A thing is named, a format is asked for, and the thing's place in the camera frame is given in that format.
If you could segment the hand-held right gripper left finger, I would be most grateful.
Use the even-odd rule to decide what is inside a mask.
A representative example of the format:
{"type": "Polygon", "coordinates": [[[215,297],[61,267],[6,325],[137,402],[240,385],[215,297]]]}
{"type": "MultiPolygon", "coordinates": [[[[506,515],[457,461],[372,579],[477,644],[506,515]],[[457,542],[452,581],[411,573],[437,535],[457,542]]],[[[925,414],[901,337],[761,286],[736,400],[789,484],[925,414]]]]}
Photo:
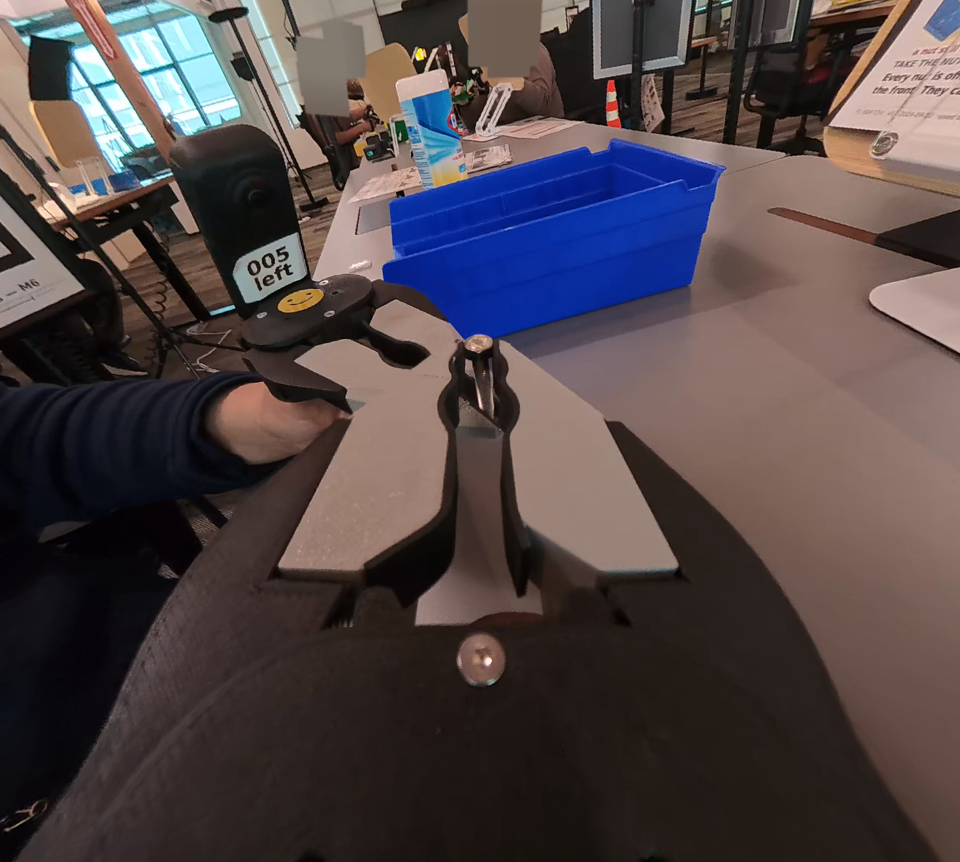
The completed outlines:
{"type": "Polygon", "coordinates": [[[386,587],[409,605],[450,566],[457,349],[448,364],[450,421],[389,421],[361,414],[358,402],[279,560],[282,578],[386,587]]]}

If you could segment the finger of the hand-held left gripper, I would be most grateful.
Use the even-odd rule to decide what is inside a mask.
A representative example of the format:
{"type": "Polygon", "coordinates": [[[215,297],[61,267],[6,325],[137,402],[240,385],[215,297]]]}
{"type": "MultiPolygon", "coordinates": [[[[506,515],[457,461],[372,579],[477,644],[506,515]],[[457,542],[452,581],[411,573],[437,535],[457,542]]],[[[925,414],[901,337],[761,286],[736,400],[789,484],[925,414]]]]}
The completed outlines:
{"type": "Polygon", "coordinates": [[[355,340],[335,340],[308,349],[294,362],[346,389],[361,414],[389,421],[450,421],[450,340],[425,342],[427,357],[413,367],[396,366],[355,340]]]}
{"type": "Polygon", "coordinates": [[[377,308],[370,325],[384,336],[415,343],[429,354],[454,354],[460,342],[448,322],[399,299],[377,308]]]}

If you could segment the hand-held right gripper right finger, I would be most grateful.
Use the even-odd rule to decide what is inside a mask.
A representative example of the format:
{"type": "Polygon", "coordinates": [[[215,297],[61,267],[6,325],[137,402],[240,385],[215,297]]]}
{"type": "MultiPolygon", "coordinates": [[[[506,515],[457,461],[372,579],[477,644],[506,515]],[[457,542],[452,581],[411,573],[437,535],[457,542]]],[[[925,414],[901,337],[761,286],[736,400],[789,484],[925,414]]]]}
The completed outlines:
{"type": "Polygon", "coordinates": [[[679,562],[604,416],[495,343],[500,497],[516,594],[674,575],[679,562]]]}

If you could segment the silver bolt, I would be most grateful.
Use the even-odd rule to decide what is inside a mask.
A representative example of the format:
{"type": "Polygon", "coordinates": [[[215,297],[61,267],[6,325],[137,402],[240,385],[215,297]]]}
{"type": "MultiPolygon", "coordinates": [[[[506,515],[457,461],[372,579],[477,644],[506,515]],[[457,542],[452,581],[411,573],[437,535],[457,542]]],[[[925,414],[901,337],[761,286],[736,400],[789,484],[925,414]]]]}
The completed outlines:
{"type": "Polygon", "coordinates": [[[464,348],[464,364],[469,366],[468,375],[473,380],[474,400],[478,412],[488,422],[498,427],[498,406],[492,351],[490,347],[483,350],[474,350],[473,347],[468,345],[464,348]]]}

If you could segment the blue plastic bin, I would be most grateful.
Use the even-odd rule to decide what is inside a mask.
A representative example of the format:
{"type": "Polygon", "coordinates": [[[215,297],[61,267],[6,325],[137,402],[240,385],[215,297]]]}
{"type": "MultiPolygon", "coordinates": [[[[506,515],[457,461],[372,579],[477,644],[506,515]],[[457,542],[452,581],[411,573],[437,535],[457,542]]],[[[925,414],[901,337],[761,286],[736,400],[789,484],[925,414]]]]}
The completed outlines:
{"type": "Polygon", "coordinates": [[[426,296],[462,337],[683,289],[723,172],[612,140],[395,199],[382,276],[426,296]]]}

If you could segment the person's left forearm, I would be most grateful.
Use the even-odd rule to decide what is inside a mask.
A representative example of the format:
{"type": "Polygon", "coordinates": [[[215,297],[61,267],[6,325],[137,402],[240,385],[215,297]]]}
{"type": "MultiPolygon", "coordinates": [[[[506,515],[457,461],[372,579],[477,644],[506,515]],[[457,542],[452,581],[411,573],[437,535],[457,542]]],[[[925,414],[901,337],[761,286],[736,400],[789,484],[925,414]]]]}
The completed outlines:
{"type": "Polygon", "coordinates": [[[274,472],[207,433],[209,409],[252,376],[7,388],[1,399],[2,545],[116,510],[246,488],[274,472]]]}

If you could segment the person's left hand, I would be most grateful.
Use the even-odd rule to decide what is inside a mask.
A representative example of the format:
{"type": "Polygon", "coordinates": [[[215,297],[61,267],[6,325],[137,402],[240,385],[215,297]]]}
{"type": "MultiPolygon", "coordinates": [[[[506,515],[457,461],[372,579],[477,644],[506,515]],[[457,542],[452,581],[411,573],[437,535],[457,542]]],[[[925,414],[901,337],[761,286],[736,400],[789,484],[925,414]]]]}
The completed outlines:
{"type": "Polygon", "coordinates": [[[276,398],[264,383],[246,383],[215,396],[204,410],[204,433],[246,464],[294,457],[349,415],[322,400],[276,398]]]}

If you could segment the wooden side table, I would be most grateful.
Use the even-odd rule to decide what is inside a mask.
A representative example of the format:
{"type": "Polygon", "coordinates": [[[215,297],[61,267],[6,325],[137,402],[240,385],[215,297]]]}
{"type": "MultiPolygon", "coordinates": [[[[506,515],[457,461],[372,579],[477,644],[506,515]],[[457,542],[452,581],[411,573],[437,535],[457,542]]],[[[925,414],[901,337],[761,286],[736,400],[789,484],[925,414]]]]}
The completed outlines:
{"type": "Polygon", "coordinates": [[[76,210],[53,198],[42,205],[40,212],[54,230],[71,240],[74,250],[94,253],[111,263],[114,258],[107,253],[107,247],[122,236],[132,235],[162,282],[185,305],[193,320],[206,322],[213,314],[189,284],[155,230],[156,220],[172,210],[177,202],[172,176],[167,174],[118,194],[85,196],[78,200],[76,210]]]}

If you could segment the printed paper sheets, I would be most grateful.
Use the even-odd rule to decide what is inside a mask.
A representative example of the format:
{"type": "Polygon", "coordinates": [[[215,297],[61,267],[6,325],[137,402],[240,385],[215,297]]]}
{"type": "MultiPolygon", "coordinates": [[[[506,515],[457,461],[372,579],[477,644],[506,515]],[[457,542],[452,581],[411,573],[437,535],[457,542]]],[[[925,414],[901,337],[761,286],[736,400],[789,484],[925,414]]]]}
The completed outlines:
{"type": "Polygon", "coordinates": [[[512,162],[513,154],[508,144],[474,148],[464,153],[466,176],[469,178],[505,168],[512,162]]]}

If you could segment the wipes canister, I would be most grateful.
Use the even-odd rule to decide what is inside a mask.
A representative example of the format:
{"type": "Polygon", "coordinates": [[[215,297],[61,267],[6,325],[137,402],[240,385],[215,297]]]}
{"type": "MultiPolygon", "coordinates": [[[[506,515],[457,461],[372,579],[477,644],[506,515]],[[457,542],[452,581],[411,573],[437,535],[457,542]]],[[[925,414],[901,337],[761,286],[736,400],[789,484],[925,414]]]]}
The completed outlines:
{"type": "Polygon", "coordinates": [[[467,178],[466,156],[443,69],[409,76],[395,85],[421,185],[427,191],[467,178]]]}

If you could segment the black and white marker board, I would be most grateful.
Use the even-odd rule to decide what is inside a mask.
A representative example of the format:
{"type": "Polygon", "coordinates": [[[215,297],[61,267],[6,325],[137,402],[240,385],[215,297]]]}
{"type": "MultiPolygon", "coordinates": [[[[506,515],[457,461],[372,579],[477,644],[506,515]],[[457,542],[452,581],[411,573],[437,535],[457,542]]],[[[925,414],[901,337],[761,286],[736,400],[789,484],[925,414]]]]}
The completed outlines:
{"type": "Polygon", "coordinates": [[[6,172],[1,172],[1,340],[41,327],[85,301],[77,259],[6,172]]]}

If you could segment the black softbox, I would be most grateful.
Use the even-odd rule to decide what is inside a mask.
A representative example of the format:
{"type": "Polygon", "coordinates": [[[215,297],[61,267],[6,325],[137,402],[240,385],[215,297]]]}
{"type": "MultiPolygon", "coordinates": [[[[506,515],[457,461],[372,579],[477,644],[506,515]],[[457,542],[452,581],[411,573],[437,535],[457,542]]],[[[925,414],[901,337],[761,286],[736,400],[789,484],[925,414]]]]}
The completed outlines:
{"type": "Polygon", "coordinates": [[[31,101],[69,101],[74,46],[71,42],[31,36],[28,83],[31,101]]]}

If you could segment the white tablet stand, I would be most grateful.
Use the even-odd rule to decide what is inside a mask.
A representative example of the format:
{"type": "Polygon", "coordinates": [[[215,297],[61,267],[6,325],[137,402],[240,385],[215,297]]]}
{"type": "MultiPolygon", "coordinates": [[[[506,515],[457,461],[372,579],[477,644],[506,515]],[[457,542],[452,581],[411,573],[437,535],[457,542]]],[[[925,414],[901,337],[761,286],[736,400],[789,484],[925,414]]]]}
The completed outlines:
{"type": "Polygon", "coordinates": [[[514,92],[515,82],[512,78],[502,79],[490,88],[484,108],[474,126],[474,134],[478,138],[494,138],[498,135],[499,122],[514,92]]]}

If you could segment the wooden document stand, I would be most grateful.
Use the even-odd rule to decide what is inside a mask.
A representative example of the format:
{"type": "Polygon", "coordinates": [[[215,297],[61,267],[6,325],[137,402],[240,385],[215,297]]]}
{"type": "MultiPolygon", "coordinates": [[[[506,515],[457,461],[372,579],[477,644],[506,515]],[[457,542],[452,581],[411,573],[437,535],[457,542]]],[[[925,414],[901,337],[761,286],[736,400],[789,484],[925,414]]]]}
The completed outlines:
{"type": "MultiPolygon", "coordinates": [[[[823,134],[826,155],[836,166],[847,172],[945,196],[958,197],[959,154],[958,175],[950,178],[885,168],[870,162],[867,157],[867,142],[863,135],[830,128],[832,115],[837,112],[841,102],[855,87],[858,77],[862,76],[878,48],[878,40],[883,40],[894,27],[898,16],[904,12],[906,4],[907,0],[898,1],[837,95],[823,134]]],[[[870,292],[870,305],[883,316],[893,319],[949,351],[958,353],[958,211],[954,210],[936,219],[908,224],[893,235],[896,248],[919,248],[919,241],[926,241],[926,245],[920,249],[920,254],[933,265],[940,266],[942,271],[880,285],[870,292]]]]}

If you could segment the printed instruction sheet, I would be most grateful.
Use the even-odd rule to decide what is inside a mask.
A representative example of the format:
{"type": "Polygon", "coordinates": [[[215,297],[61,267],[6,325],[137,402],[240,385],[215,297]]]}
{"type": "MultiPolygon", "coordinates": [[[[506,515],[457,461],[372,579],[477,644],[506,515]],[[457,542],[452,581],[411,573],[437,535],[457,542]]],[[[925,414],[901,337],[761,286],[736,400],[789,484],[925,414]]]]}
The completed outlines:
{"type": "Polygon", "coordinates": [[[829,127],[885,168],[958,175],[959,0],[907,0],[829,127]]]}

